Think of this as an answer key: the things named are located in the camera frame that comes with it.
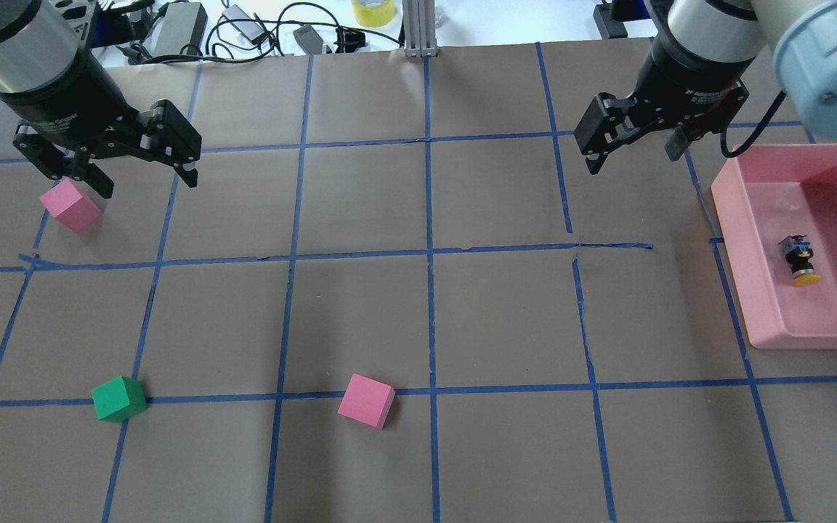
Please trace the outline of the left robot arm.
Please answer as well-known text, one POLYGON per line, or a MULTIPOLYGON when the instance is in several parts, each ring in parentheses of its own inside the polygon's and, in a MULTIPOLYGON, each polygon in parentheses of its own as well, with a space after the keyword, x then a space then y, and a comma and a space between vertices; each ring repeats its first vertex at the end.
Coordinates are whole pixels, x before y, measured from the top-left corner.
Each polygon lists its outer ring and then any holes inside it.
POLYGON ((102 198, 97 165, 137 158, 198 185, 202 138, 171 100, 140 112, 49 1, 0 1, 0 100, 17 117, 14 147, 47 179, 70 178, 102 198))

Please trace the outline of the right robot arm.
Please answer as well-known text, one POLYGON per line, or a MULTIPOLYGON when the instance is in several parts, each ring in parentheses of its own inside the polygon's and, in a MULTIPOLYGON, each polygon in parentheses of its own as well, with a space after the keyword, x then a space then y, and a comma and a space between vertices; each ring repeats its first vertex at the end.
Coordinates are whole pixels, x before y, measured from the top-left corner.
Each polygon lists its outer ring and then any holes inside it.
POLYGON ((785 100, 805 128, 837 140, 837 1, 647 1, 657 27, 626 98, 598 93, 574 137, 591 174, 611 153, 671 130, 666 153, 680 159, 695 140, 720 137, 724 158, 754 144, 785 100), (764 47, 780 93, 751 135, 730 148, 729 126, 748 99, 742 76, 764 47))

